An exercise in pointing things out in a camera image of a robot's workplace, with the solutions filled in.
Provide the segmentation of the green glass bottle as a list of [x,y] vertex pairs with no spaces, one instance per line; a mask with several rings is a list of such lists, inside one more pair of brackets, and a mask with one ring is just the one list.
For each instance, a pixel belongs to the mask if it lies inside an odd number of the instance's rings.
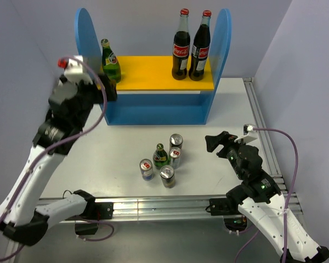
[[117,83],[121,81],[121,67],[115,53],[110,48],[110,42],[104,38],[100,41],[102,47],[103,72]]
[[161,143],[156,146],[153,154],[153,163],[156,169],[161,169],[164,165],[168,164],[168,154]]

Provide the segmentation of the green glass bottle front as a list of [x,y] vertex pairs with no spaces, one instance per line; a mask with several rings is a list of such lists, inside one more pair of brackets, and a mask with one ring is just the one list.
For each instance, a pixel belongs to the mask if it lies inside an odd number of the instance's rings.
[[168,154],[161,143],[156,146],[153,154],[153,163],[156,169],[161,169],[164,165],[168,164]]

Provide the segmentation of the silver blue can red logo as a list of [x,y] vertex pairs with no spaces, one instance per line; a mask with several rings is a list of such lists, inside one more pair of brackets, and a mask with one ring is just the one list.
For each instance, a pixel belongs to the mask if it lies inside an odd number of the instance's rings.
[[139,163],[139,168],[141,171],[142,178],[145,181],[149,181],[153,178],[154,172],[152,161],[150,161],[149,159],[142,159]]

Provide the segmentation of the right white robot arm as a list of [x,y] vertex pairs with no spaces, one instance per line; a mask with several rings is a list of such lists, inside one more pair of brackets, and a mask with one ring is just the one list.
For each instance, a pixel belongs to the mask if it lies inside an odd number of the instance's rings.
[[212,216],[244,215],[274,247],[281,262],[324,262],[329,249],[317,244],[287,208],[276,181],[263,170],[255,146],[247,144],[249,134],[238,137],[223,131],[205,137],[208,152],[219,145],[219,158],[227,159],[241,184],[224,198],[211,198],[207,212]]

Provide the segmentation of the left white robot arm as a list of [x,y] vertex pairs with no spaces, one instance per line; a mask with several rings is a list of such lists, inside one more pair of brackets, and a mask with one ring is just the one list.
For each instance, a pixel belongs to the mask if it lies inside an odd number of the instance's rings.
[[91,109],[105,102],[102,76],[79,73],[62,76],[62,84],[49,97],[50,114],[38,128],[29,158],[7,198],[0,205],[0,231],[10,240],[33,246],[54,225],[72,218],[96,215],[95,197],[77,190],[65,199],[37,207],[37,202],[56,168],[84,130]]

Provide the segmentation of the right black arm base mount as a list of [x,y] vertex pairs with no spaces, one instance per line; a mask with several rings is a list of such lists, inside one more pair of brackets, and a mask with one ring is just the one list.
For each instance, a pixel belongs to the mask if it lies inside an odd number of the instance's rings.
[[236,234],[248,229],[247,218],[241,214],[228,198],[211,198],[205,211],[211,216],[222,216],[225,228]]

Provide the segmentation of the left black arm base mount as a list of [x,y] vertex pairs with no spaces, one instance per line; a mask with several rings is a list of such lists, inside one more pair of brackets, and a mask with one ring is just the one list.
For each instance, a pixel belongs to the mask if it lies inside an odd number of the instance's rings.
[[[75,216],[75,234],[77,238],[89,242],[99,242],[110,238],[115,228],[107,220],[111,220],[114,212],[112,202],[95,203],[95,208],[89,214]],[[111,232],[103,238],[90,238],[102,227],[109,228]]]

